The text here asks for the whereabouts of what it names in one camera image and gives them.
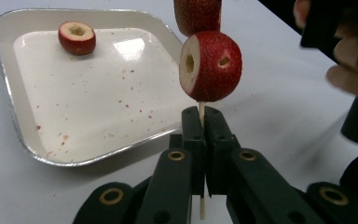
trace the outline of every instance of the cored apple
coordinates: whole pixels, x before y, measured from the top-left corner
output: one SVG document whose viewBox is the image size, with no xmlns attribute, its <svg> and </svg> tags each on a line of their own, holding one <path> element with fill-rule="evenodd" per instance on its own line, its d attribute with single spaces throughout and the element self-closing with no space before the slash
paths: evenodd
<svg viewBox="0 0 358 224">
<path fill-rule="evenodd" d="M 215 102 L 231 94 L 241 79 L 242 57 L 237 43 L 218 31 L 192 35 L 183 45 L 179 79 L 197 102 Z"/>
<path fill-rule="evenodd" d="M 74 55 L 90 54 L 96 46 L 94 30 L 80 21 L 66 21 L 61 24 L 58 38 L 62 47 Z"/>
<path fill-rule="evenodd" d="M 189 37 L 201 31 L 220 31 L 222 0 L 173 0 L 179 31 Z"/>
</svg>

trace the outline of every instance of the human hand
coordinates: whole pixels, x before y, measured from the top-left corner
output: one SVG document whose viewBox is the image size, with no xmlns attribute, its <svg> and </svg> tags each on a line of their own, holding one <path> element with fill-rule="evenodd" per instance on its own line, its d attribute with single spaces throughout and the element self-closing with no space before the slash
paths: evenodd
<svg viewBox="0 0 358 224">
<path fill-rule="evenodd" d="M 294 15 L 296 24 L 304 28 L 310 11 L 311 0 L 296 0 Z M 336 31 L 341 38 L 334 49 L 338 65 L 331 67 L 326 79 L 335 87 L 358 96 L 358 21 L 341 21 Z"/>
</svg>

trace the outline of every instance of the tray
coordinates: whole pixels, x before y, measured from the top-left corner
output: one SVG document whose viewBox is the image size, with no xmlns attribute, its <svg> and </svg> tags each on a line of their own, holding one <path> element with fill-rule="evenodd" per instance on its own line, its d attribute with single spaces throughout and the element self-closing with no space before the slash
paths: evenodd
<svg viewBox="0 0 358 224">
<path fill-rule="evenodd" d="M 91 55 L 62 49 L 57 30 L 64 21 L 93 27 Z M 51 165 L 80 166 L 177 130 L 181 111 L 196 104 L 179 84 L 181 47 L 167 25 L 142 11 L 0 16 L 0 64 L 25 148 Z"/>
</svg>

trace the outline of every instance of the apple skin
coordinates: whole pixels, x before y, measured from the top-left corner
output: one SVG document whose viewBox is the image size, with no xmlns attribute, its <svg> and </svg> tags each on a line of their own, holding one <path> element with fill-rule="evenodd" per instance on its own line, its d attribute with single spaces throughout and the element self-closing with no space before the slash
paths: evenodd
<svg viewBox="0 0 358 224">
<path fill-rule="evenodd" d="M 197 102 L 215 102 L 230 95 L 242 74 L 241 50 L 218 31 L 192 35 L 183 45 L 179 80 L 185 93 Z"/>
<path fill-rule="evenodd" d="M 71 34 L 69 30 L 73 25 L 79 25 L 85 34 Z M 60 25 L 58 38 L 62 47 L 73 55 L 91 54 L 96 46 L 96 35 L 94 30 L 86 23 L 80 21 L 66 21 Z"/>
<path fill-rule="evenodd" d="M 220 31 L 222 0 L 173 0 L 179 31 L 189 37 L 201 31 Z"/>
</svg>

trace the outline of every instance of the white table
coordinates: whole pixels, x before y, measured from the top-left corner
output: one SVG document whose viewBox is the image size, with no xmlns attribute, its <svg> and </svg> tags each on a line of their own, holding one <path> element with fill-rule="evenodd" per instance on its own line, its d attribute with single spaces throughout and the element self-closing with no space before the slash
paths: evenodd
<svg viewBox="0 0 358 224">
<path fill-rule="evenodd" d="M 185 41 L 173 1 L 0 0 L 0 15 L 31 7 L 139 9 L 161 18 Z M 239 43 L 244 61 L 240 85 L 221 104 L 231 131 L 243 147 L 261 151 L 294 187 L 337 183 L 358 156 L 358 145 L 339 133 L 352 96 L 325 82 L 333 62 L 318 50 L 301 49 L 300 36 L 256 0 L 223 1 L 222 13 L 222 32 Z M 97 187 L 114 181 L 135 186 L 151 176 L 168 139 L 78 168 L 36 161 L 16 134 L 0 70 L 0 223 L 71 223 Z M 193 200 L 192 223 L 231 223 L 225 197 L 207 200 L 205 221 L 198 203 Z"/>
</svg>

